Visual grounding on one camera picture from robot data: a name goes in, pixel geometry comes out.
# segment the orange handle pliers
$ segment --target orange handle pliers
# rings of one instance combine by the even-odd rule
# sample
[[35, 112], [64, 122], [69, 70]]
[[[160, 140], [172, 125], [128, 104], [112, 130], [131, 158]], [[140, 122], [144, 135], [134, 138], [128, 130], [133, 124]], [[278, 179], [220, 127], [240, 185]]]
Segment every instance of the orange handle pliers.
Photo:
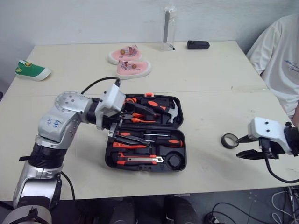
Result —
[[143, 114], [139, 114], [139, 113], [132, 113], [132, 114], [123, 114], [121, 115], [122, 119], [131, 119], [131, 121], [133, 123], [155, 123], [155, 120], [141, 120], [139, 118], [144, 117]]

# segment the plastic bottle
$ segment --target plastic bottle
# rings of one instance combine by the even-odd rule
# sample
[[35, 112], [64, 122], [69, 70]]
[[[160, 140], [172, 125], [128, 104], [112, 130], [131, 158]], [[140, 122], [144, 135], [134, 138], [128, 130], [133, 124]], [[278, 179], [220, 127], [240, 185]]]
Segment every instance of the plastic bottle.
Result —
[[174, 6], [173, 1], [170, 0], [164, 9], [164, 27], [162, 29], [161, 41], [162, 50], [175, 50], [174, 35], [177, 14], [177, 8]]

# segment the green shoe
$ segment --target green shoe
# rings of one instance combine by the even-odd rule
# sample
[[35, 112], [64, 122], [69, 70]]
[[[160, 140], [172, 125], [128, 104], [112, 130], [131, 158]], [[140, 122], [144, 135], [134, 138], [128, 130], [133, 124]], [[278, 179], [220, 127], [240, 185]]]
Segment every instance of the green shoe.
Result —
[[34, 65], [24, 60], [19, 60], [18, 67], [15, 69], [15, 74], [17, 77], [31, 78], [35, 81], [41, 81], [45, 79], [50, 73], [50, 69]]

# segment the person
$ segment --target person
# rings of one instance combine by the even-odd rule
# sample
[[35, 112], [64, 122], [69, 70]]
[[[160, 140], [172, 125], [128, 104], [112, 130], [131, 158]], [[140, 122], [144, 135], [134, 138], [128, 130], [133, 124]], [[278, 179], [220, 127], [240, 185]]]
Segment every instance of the person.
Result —
[[295, 126], [299, 125], [299, 14], [270, 25], [247, 57], [278, 98]]

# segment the black tape roll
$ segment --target black tape roll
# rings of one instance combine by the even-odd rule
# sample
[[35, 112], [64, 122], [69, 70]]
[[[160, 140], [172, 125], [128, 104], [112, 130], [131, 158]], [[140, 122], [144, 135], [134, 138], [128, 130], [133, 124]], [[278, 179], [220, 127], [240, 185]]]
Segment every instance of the black tape roll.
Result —
[[[228, 142], [226, 141], [226, 138], [231, 139], [231, 140], [233, 141], [233, 144], [228, 143]], [[235, 136], [234, 134], [231, 134], [231, 133], [227, 133], [227, 134], [225, 134], [225, 135], [223, 135], [223, 136], [221, 137], [221, 143], [222, 143], [222, 145], [223, 145], [225, 148], [229, 148], [229, 149], [236, 148], [236, 147], [239, 145], [239, 143], [236, 143], [237, 140], [238, 140], [238, 137]]]

